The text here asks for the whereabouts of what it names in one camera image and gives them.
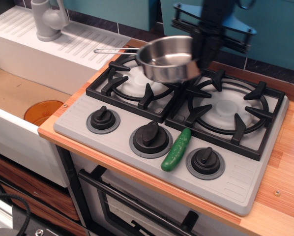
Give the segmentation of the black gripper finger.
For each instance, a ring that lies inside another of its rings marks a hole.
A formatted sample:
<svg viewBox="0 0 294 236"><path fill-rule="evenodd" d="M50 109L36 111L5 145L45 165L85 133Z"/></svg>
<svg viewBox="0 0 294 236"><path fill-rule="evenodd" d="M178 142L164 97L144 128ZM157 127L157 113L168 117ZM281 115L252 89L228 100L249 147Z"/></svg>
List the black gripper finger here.
<svg viewBox="0 0 294 236"><path fill-rule="evenodd" d="M200 61L204 58L205 34L200 29L192 31L192 58Z"/></svg>
<svg viewBox="0 0 294 236"><path fill-rule="evenodd" d="M222 46L223 40L219 36L210 36L204 39L200 60L201 71L208 68Z"/></svg>

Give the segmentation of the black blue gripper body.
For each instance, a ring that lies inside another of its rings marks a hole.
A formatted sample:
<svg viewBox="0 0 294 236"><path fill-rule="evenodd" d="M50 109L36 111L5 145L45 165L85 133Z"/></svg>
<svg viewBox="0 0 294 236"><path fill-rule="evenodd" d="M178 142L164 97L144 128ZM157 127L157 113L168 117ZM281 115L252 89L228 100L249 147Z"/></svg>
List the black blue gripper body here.
<svg viewBox="0 0 294 236"><path fill-rule="evenodd" d="M254 0L204 0L201 6L175 3L172 26L190 35L200 29L205 38L219 36L223 46L231 50L247 53L251 36L257 31L240 21L234 15L235 8L250 9Z"/></svg>

